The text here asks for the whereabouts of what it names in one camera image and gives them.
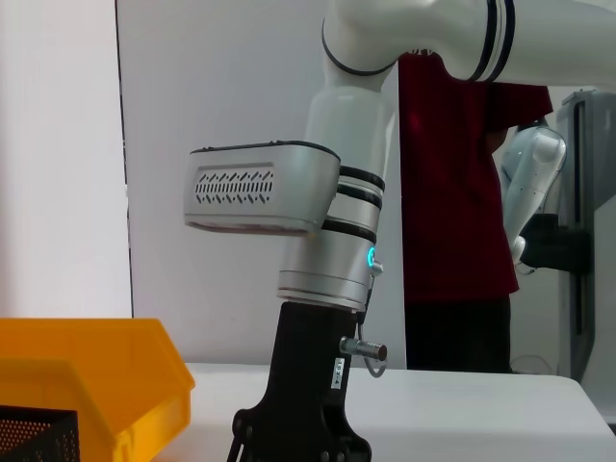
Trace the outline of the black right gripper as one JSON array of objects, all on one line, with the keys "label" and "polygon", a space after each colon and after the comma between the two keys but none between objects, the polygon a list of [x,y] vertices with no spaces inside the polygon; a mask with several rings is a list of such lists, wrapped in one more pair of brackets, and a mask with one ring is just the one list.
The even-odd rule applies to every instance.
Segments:
[{"label": "black right gripper", "polygon": [[230,461],[369,461],[370,444],[349,425],[346,395],[355,314],[285,302],[280,308],[266,391],[233,419]]}]

